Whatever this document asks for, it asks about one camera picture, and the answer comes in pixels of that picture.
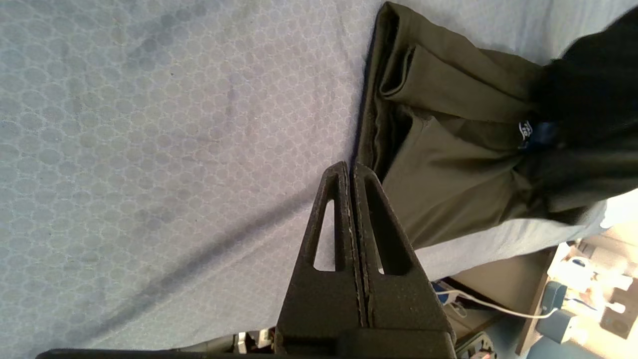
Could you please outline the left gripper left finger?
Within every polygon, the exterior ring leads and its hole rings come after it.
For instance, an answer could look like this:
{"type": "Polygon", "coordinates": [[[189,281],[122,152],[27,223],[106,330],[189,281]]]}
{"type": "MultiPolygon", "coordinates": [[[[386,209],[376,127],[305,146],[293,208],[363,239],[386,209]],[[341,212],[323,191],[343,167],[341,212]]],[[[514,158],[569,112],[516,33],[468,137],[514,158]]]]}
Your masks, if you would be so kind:
{"type": "Polygon", "coordinates": [[[309,215],[305,235],[276,325],[278,356],[335,356],[339,339],[364,325],[356,230],[345,162],[328,167],[309,215]],[[333,202],[335,271],[315,268],[326,205],[333,202]]]}

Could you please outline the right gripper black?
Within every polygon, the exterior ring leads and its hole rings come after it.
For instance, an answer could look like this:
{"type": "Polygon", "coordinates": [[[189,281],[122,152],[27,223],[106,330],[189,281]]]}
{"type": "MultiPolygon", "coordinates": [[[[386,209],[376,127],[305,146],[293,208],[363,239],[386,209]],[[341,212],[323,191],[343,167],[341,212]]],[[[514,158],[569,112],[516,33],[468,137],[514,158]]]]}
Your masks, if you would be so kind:
{"type": "Polygon", "coordinates": [[[638,16],[633,7],[606,29],[578,38],[532,87],[543,146],[637,147],[638,16]]]}

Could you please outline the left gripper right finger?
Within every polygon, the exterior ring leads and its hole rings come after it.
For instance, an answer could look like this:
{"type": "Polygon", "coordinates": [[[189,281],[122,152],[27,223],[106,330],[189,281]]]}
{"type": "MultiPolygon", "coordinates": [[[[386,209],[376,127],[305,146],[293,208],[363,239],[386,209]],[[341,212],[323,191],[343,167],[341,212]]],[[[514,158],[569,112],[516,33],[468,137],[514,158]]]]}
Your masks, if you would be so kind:
{"type": "Polygon", "coordinates": [[[376,173],[356,164],[351,175],[367,324],[373,329],[451,332],[376,173]]]}

